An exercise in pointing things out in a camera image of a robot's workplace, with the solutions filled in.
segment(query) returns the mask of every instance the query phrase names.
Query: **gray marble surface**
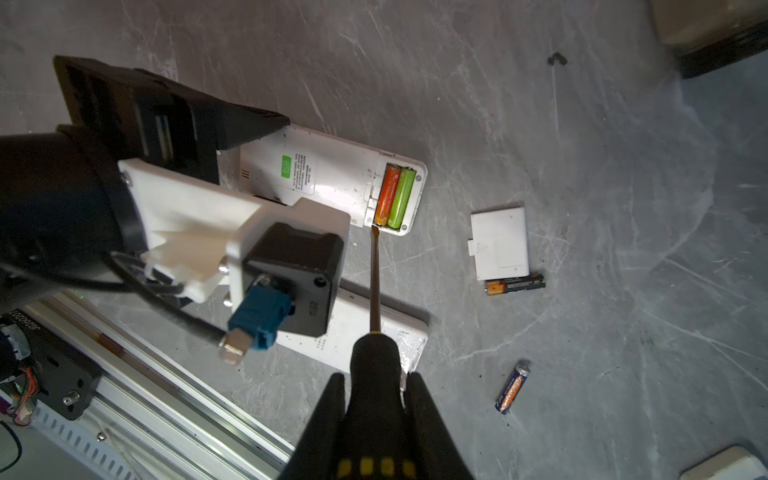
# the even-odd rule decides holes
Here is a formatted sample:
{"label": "gray marble surface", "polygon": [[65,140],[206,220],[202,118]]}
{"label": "gray marble surface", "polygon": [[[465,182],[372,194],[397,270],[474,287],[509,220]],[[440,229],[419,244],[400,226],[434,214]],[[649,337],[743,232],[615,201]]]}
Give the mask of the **gray marble surface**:
{"label": "gray marble surface", "polygon": [[[681,81],[641,0],[5,0],[0,22],[3,134],[68,122],[66,54],[426,162],[413,231],[382,239],[382,293],[429,323],[419,371],[478,479],[768,455],[768,53]],[[488,298],[469,215],[520,202],[548,287]],[[368,232],[350,242],[364,293]],[[281,347],[233,370],[138,298],[91,298],[291,442],[332,372]],[[223,322],[220,298],[197,312]],[[531,377],[501,417],[518,359]]]}

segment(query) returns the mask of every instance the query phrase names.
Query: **black cable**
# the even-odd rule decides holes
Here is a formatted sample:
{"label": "black cable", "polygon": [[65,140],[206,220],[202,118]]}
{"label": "black cable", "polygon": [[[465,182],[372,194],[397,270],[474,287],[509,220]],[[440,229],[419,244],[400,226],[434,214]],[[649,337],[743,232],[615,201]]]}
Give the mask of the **black cable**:
{"label": "black cable", "polygon": [[0,423],[5,427],[6,430],[8,430],[8,433],[11,434],[11,437],[13,437],[14,441],[16,442],[16,449],[18,450],[18,453],[16,454],[16,460],[13,462],[7,464],[5,467],[0,468],[0,473],[5,472],[9,468],[11,468],[13,465],[16,465],[16,463],[21,460],[22,458],[22,443],[18,440],[18,437],[16,436],[16,432],[11,430],[11,427],[8,426],[7,423],[0,420]]}
{"label": "black cable", "polygon": [[[96,290],[98,292],[109,293],[133,293],[134,289],[126,283],[101,282],[99,280],[87,280],[84,278],[75,278],[72,276],[61,275],[59,273],[46,272],[43,270],[31,268],[28,266],[19,266],[9,263],[7,260],[0,260],[0,268],[14,275],[23,276],[27,279],[41,280],[56,285],[69,286],[72,288],[82,288],[85,290]],[[184,288],[178,285],[151,285],[147,288],[157,295],[177,295],[184,291]]]}
{"label": "black cable", "polygon": [[227,334],[219,327],[211,325],[203,319],[199,319],[196,316],[192,316],[183,310],[170,305],[168,302],[152,293],[142,282],[136,279],[131,273],[120,265],[115,259],[116,253],[105,253],[102,257],[104,264],[115,275],[120,277],[127,285],[133,288],[134,293],[141,297],[147,305],[156,313],[162,315],[165,319],[180,326],[197,338],[203,339],[206,342],[219,344],[222,338]]}

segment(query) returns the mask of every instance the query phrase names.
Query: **yellow stripe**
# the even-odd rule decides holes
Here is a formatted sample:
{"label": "yellow stripe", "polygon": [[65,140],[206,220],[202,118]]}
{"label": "yellow stripe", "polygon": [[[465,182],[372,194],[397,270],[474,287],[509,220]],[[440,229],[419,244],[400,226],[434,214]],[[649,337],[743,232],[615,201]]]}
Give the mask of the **yellow stripe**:
{"label": "yellow stripe", "polygon": [[403,460],[402,474],[405,475],[406,478],[416,478],[416,464],[410,460]]}
{"label": "yellow stripe", "polygon": [[390,457],[382,458],[382,476],[394,477],[395,476],[395,461]]}
{"label": "yellow stripe", "polygon": [[352,473],[352,460],[345,458],[339,462],[339,471],[336,473],[336,477],[344,478],[350,473]]}
{"label": "yellow stripe", "polygon": [[363,477],[373,475],[373,458],[362,457],[360,459],[360,475]]}

